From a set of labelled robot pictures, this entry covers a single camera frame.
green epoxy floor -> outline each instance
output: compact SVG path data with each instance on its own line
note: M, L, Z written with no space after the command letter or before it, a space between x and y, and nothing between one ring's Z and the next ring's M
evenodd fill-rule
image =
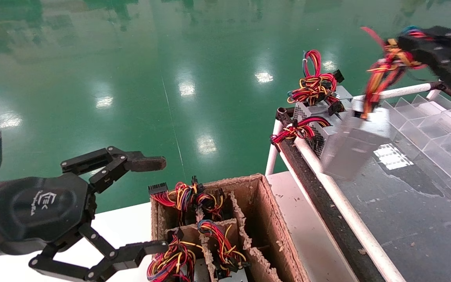
M100 195L101 212L146 202L149 184L263 173L302 50L361 94L380 53L362 25L451 27L451 0L0 0L0 180L110 145L166 157Z

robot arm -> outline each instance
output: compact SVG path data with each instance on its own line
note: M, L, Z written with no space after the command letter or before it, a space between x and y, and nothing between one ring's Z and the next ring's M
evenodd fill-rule
M95 195L128 171L146 172L166 166L164 157L145 157L113 146L61 162L55 178L27 177L0 182L0 255L43 250L29 262L39 273L71 281L108 280L117 271L136 268L145 255L165 252L164 241L134 243L114 249L91 227ZM79 175L102 168L89 181ZM104 259L92 268L53 260L86 238Z
M435 26L422 29L427 38L418 38L402 33L398 46L410 52L414 59L426 64L450 89L442 89L451 94L451 29Z

blue wire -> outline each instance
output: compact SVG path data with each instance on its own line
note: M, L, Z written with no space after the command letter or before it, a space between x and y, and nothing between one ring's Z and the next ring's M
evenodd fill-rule
M401 31L401 33L402 34L407 34L409 31L411 31L411 30L418 30L418 31L420 31L420 29L417 27L417 26L415 26L415 25L409 25L409 26L407 26L407 27L405 27L402 31Z

white table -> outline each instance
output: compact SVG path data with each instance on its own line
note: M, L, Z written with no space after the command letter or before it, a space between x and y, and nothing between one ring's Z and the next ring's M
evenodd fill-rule
M291 174L283 172L269 175L268 180L311 282L357 281L319 214L304 199ZM92 223L92 227L115 248L149 241L150 226L150 203L97 214ZM27 266L36 254L37 252L21 256L1 256L0 282L62 281L41 275ZM102 255L82 239L68 251L57 254L55 259L91 267L102 259ZM150 256L145 257L139 268L116 273L109 282L147 281L145 272L150 259Z

silver power supply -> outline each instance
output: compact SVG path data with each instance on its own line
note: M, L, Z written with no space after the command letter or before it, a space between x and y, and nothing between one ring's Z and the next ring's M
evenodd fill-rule
M323 173L351 180L374 150L390 142L389 112L377 107L369 114L368 120L363 120L354 116L356 111L362 111L363 103L353 101L352 95L341 85L335 92L345 112L329 116L329 106L324 101L309 107L297 103L294 119L300 121L310 116L321 116L328 120L330 127L321 127L318 123L310 125L315 136L309 145L320 158Z

